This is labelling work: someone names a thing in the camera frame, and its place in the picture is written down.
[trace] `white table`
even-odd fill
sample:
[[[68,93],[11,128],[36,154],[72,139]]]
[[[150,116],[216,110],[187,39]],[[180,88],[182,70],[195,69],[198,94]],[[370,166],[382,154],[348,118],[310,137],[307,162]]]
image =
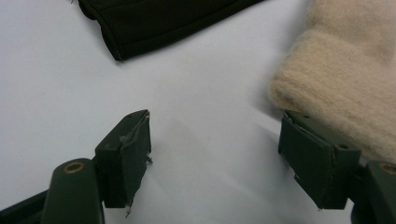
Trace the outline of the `white table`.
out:
[[[92,158],[126,114],[151,112],[154,164],[106,223],[350,223],[319,211],[277,154],[271,75],[304,29],[308,0],[270,0],[170,47],[117,63],[70,0],[0,2],[0,210]]]

